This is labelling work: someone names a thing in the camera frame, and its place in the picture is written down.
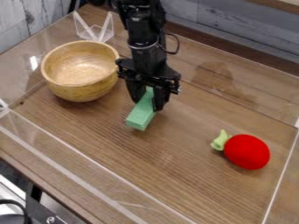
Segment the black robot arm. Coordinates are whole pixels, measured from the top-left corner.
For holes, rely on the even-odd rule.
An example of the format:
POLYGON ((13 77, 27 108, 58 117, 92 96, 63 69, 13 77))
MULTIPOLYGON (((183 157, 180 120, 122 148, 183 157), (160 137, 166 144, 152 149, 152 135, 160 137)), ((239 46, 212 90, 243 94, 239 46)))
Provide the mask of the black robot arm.
POLYGON ((139 103, 146 88, 154 89, 152 108, 160 111, 171 94, 179 94, 182 75, 167 65, 166 36, 178 37, 164 30, 166 11, 160 0, 116 0, 116 10, 128 33, 131 59, 118 59, 118 77, 126 80, 131 99, 139 103))

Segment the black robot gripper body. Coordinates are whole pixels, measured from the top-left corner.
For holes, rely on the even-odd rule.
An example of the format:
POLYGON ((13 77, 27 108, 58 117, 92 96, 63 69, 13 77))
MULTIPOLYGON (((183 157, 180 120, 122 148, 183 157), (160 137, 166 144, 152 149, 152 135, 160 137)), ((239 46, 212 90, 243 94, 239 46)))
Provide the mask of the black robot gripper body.
POLYGON ((167 65, 167 52, 159 44, 148 47, 130 46, 132 57, 118 59, 118 77, 142 81, 146 87, 167 87, 171 94, 179 94, 182 75, 167 65))

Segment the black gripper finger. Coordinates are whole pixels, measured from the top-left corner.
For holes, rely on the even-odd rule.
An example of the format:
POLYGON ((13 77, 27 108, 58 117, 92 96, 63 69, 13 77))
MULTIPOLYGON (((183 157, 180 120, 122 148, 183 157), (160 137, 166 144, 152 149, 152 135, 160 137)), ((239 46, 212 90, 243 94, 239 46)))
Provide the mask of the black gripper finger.
POLYGON ((146 94, 146 84, 139 80, 126 80, 126 87, 134 103, 138 103, 146 94))
POLYGON ((160 111, 164 108, 164 104, 170 101, 170 89, 167 87, 155 86, 154 87, 154 110, 160 111))

